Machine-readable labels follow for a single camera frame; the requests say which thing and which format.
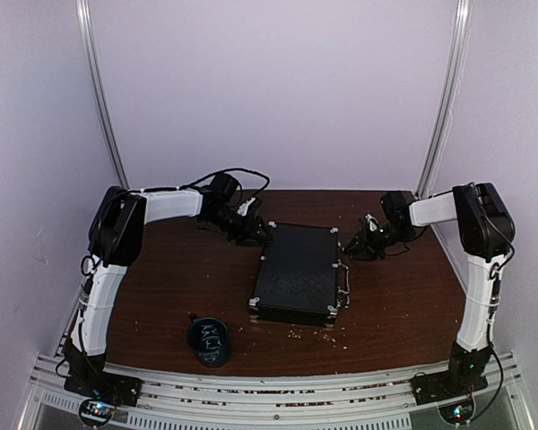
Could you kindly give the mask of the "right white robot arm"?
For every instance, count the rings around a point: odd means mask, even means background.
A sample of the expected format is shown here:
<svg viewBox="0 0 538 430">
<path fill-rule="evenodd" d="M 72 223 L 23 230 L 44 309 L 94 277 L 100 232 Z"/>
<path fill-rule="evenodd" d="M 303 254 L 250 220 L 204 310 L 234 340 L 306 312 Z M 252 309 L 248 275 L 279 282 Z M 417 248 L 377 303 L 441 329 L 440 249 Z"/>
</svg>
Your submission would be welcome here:
<svg viewBox="0 0 538 430">
<path fill-rule="evenodd" d="M 499 308 L 504 268 L 515 254 L 516 228 L 491 183 L 457 185 L 423 200 L 411 201 L 401 191 L 385 193 L 380 204 L 386 223 L 367 214 L 343 252 L 360 261 L 383 260 L 387 248 L 407 245 L 432 225 L 454 221 L 469 264 L 463 320 L 451 348 L 447 370 L 422 375 L 415 386 L 435 383 L 457 396 L 476 387 L 493 354 L 495 314 Z"/>
</svg>

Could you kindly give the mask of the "black poker chip case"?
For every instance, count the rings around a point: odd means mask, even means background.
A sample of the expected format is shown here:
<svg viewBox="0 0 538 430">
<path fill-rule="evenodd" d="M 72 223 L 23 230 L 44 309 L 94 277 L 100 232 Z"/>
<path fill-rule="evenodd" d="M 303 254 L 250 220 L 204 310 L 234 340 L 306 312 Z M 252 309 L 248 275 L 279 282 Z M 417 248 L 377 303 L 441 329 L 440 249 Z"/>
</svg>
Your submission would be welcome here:
<svg viewBox="0 0 538 430">
<path fill-rule="evenodd" d="M 247 302 L 255 321 L 334 327 L 341 305 L 337 227 L 271 221 Z"/>
</svg>

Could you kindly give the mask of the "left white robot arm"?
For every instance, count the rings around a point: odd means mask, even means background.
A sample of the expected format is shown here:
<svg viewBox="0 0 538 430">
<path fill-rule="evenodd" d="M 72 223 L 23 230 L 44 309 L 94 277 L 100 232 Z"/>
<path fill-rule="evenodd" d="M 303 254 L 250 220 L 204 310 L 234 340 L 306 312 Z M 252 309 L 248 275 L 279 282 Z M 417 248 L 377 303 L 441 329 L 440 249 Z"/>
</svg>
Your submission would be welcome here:
<svg viewBox="0 0 538 430">
<path fill-rule="evenodd" d="M 111 186 L 91 223 L 88 253 L 82 259 L 78 308 L 64 346 L 67 379 L 93 398 L 105 396 L 111 380 L 105 366 L 107 328 L 117 290 L 137 260 L 146 225 L 165 219 L 196 218 L 216 226 L 228 241 L 261 246 L 272 232 L 258 209 L 259 192 L 241 204 L 232 201 L 241 184 L 234 169 L 208 174 L 187 185 L 126 189 Z"/>
</svg>

